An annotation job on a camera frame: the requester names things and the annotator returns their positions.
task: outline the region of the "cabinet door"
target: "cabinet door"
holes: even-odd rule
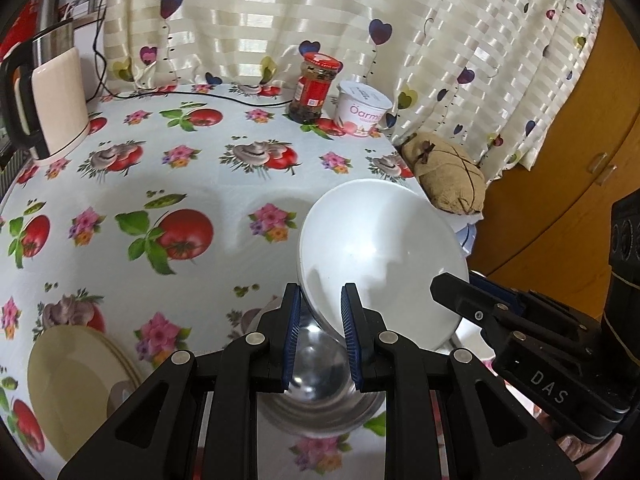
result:
[[[640,119],[616,155],[580,199],[490,279],[537,290],[593,317],[609,287],[611,206],[640,187]]]
[[[639,104],[640,51],[607,3],[585,70],[532,171],[517,166],[489,186],[470,268],[493,272],[560,218],[622,144]]]

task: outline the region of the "striped curtain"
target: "striped curtain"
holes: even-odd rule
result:
[[[486,179],[530,167],[591,51],[604,0],[108,0],[114,91],[235,82],[292,88],[302,54],[384,92],[395,144],[418,128]]]

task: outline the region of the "kettle handle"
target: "kettle handle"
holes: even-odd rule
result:
[[[29,150],[33,148],[37,142],[43,139],[42,131],[40,128],[34,132],[34,134],[27,134],[22,128],[22,121],[20,120],[20,114],[18,113],[17,96],[14,90],[14,73],[18,68],[24,68],[29,73],[20,74],[20,79],[27,79],[28,81],[20,81],[20,89],[25,92],[26,99],[23,100],[25,105],[25,113],[28,116],[33,115],[34,106],[33,103],[33,91],[31,89],[31,71],[33,71],[33,53],[32,53],[31,40],[24,41],[14,48],[14,50],[0,63],[0,110],[2,110],[2,116],[4,119],[4,125],[6,132],[9,135],[9,140],[23,150]]]

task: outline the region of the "floral tablecloth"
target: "floral tablecloth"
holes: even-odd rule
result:
[[[265,107],[288,97],[269,88],[166,90],[103,98],[82,145],[26,167],[3,203],[0,415],[46,480],[63,461],[30,428],[26,377],[43,331],[102,331],[143,376],[175,349],[219,350],[297,281],[298,233],[322,193],[367,177],[422,192],[377,131],[356,138],[330,120],[300,126],[286,107]],[[336,228],[348,221],[335,211]],[[384,435],[384,409],[323,440],[260,418],[260,478],[382,480]]]

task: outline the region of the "electric kettle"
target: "electric kettle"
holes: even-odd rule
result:
[[[4,58],[0,109],[11,142],[31,152],[39,166],[62,158],[87,136],[89,117],[72,20],[46,28]]]

